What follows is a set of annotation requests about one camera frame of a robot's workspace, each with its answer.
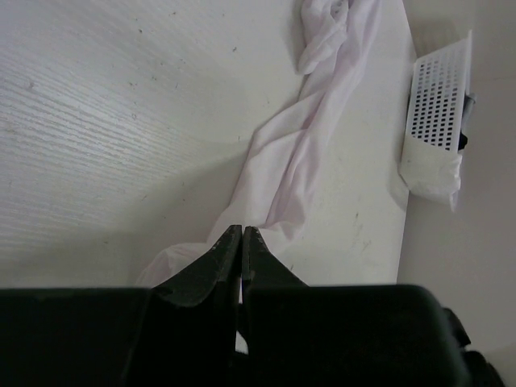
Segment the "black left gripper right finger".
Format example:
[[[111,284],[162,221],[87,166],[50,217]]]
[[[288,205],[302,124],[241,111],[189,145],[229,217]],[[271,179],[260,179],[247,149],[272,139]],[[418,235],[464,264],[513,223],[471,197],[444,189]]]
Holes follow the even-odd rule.
[[[243,305],[257,386],[457,386],[460,352],[415,285],[309,286],[243,235]]]

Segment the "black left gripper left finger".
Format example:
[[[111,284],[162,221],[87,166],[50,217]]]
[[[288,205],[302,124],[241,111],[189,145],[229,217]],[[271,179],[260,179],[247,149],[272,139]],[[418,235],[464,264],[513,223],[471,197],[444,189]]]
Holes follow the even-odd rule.
[[[224,386],[235,351],[242,229],[152,289],[132,361],[134,386]]]

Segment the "light pink tank top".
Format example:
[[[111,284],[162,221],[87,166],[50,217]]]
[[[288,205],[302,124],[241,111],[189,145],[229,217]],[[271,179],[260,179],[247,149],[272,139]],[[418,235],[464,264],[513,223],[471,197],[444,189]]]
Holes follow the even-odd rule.
[[[252,136],[228,207],[206,241],[178,243],[152,260],[137,285],[154,287],[208,252],[231,225],[256,227],[278,255],[302,235],[314,201],[323,156],[349,98],[359,85],[377,35],[378,1],[305,1],[306,46],[298,100]]]

